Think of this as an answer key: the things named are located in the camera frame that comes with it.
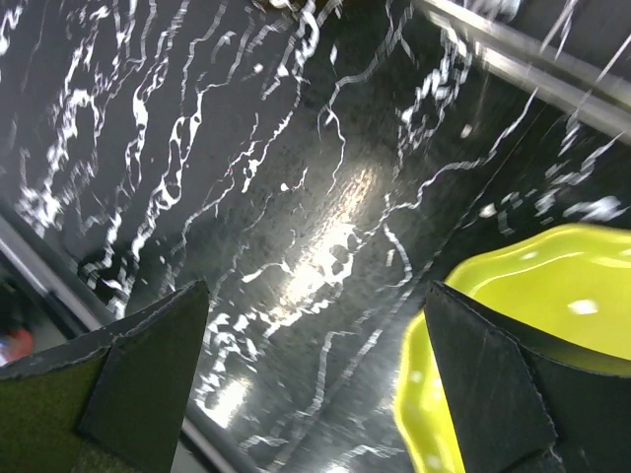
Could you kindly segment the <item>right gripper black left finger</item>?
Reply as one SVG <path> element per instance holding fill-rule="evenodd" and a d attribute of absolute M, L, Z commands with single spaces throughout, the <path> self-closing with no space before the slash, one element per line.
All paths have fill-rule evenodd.
<path fill-rule="evenodd" d="M 2 471 L 170 471 L 207 296 L 205 283 L 190 283 L 2 367 Z"/>

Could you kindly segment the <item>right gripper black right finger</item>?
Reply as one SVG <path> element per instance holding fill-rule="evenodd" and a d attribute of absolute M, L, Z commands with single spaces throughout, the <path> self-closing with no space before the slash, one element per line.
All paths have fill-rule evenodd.
<path fill-rule="evenodd" d="M 424 313 L 466 471 L 629 471 L 629 361 L 440 282 Z"/>

